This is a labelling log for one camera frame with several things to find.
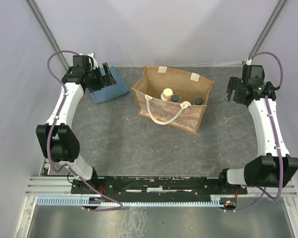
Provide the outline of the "peach lotion bottle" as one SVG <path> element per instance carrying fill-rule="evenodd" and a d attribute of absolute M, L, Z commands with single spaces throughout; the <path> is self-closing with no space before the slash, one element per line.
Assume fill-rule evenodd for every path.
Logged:
<path fill-rule="evenodd" d="M 172 96 L 173 96 L 173 90 L 170 88 L 165 88 L 161 93 L 160 98 L 163 101 L 168 101 L 169 99 L 171 99 Z"/>

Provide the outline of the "clear square perfume bottle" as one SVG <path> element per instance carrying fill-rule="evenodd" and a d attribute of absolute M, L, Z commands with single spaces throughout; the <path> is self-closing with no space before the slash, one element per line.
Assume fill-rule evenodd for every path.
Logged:
<path fill-rule="evenodd" d="M 203 99 L 200 97 L 196 97 L 192 100 L 191 105 L 193 106 L 200 106 L 203 104 Z"/>

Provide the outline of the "clear bottle black cap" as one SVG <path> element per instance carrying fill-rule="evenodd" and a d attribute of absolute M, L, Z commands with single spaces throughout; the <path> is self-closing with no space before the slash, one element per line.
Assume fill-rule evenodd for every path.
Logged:
<path fill-rule="evenodd" d="M 179 94 L 173 94 L 168 101 L 181 104 L 183 102 L 183 98 Z"/>

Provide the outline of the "brown canvas tote bag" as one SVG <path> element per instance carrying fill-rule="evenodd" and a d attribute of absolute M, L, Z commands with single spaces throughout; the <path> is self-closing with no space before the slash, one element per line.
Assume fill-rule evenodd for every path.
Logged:
<path fill-rule="evenodd" d="M 214 81 L 196 73 L 164 66 L 145 66 L 142 79 L 132 87 L 132 91 L 139 116 L 159 125 L 170 125 L 197 134 L 214 84 Z M 190 103 L 200 97 L 203 104 L 188 106 L 163 101 L 160 95 L 165 88 L 172 89 L 173 94 L 179 94 L 183 101 Z"/>

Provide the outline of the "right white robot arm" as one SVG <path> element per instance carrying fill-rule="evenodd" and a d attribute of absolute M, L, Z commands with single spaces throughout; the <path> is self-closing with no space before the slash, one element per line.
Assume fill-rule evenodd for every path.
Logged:
<path fill-rule="evenodd" d="M 265 81 L 261 65 L 244 65 L 242 76 L 230 77 L 227 100 L 248 107 L 256 138 L 257 158 L 243 169 L 225 169 L 227 183 L 284 188 L 298 170 L 298 158 L 286 148 L 277 119 L 276 87 Z"/>

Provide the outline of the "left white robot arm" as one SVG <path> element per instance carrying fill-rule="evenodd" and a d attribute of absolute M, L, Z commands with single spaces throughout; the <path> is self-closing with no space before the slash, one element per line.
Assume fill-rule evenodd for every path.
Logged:
<path fill-rule="evenodd" d="M 98 65 L 94 53 L 73 53 L 73 65 L 57 81 L 62 87 L 57 104 L 46 123 L 36 127 L 42 153 L 52 171 L 59 173 L 66 168 L 75 182 L 98 188 L 98 175 L 80 155 L 80 143 L 72 131 L 72 122 L 86 90 L 99 91 L 117 82 L 107 63 Z"/>

